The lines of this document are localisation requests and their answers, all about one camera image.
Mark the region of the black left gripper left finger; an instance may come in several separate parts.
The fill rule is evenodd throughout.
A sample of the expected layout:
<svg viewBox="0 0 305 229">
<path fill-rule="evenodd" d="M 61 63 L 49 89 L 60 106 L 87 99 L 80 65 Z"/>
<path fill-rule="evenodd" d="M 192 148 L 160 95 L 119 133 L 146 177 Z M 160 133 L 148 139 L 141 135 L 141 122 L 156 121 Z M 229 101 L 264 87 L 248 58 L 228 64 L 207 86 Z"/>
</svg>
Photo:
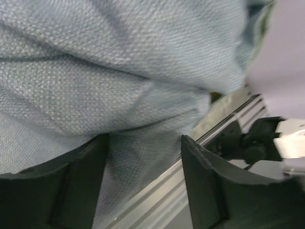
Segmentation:
<svg viewBox="0 0 305 229">
<path fill-rule="evenodd" d="M 19 173 L 0 176 L 3 229 L 90 229 L 109 151 L 109 135 Z"/>
</svg>

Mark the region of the blue-grey pillowcase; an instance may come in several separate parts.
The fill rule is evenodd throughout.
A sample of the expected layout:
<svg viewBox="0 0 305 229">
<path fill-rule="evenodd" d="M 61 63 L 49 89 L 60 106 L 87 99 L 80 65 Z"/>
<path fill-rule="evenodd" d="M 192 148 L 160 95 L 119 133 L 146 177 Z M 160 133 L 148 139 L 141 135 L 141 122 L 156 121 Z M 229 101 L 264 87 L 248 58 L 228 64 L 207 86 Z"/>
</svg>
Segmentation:
<svg viewBox="0 0 305 229">
<path fill-rule="evenodd" d="M 0 171 L 110 134 L 95 229 L 170 167 L 244 85 L 270 0 L 3 0 Z"/>
</svg>

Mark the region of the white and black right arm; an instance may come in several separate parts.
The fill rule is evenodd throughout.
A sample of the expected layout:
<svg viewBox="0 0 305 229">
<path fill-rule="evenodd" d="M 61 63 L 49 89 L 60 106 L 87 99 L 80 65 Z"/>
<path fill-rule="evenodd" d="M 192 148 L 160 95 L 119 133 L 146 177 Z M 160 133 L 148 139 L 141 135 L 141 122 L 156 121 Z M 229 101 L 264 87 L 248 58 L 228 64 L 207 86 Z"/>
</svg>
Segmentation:
<svg viewBox="0 0 305 229">
<path fill-rule="evenodd" d="M 282 172 L 305 176 L 305 121 L 280 116 L 257 119 L 240 140 L 244 161 L 280 161 Z"/>
</svg>

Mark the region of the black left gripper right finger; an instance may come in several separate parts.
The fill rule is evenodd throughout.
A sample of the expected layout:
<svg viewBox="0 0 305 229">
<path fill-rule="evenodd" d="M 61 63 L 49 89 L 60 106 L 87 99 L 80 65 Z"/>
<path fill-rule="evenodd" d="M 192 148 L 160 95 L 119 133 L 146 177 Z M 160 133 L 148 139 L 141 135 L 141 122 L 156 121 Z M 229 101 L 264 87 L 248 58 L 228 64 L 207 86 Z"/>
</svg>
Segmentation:
<svg viewBox="0 0 305 229">
<path fill-rule="evenodd" d="M 275 180 L 239 168 L 181 138 L 195 229 L 302 229 L 305 193 L 296 177 Z"/>
</svg>

